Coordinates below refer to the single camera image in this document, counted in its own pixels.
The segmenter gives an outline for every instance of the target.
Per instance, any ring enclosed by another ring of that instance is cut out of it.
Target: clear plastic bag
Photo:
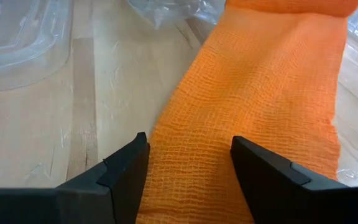
[[[166,22],[195,16],[216,24],[225,0],[127,0],[135,11],[156,29]]]

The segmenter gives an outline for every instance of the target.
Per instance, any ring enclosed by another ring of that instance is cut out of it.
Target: black plastic jaw
[[[310,171],[243,137],[231,156],[256,223],[356,223],[358,187]]]
[[[147,175],[145,133],[54,189],[0,189],[0,223],[135,223]]]

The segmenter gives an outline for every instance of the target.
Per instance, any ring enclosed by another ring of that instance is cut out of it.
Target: wooden table
[[[0,187],[54,187],[150,133],[212,28],[188,23],[154,30],[125,0],[75,0],[67,63],[38,83],[0,91]],[[349,185],[358,185],[354,61],[344,59],[334,120],[338,178]]]

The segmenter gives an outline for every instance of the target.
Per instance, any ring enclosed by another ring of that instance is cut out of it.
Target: orange cheesecloth
[[[337,76],[357,6],[228,0],[155,125],[137,223],[252,223],[236,135],[335,179]]]

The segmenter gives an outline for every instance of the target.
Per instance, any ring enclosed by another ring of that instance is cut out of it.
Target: orange gauze
[[[137,222],[252,223],[235,135],[335,179],[337,75],[357,5],[229,0],[152,133]]]

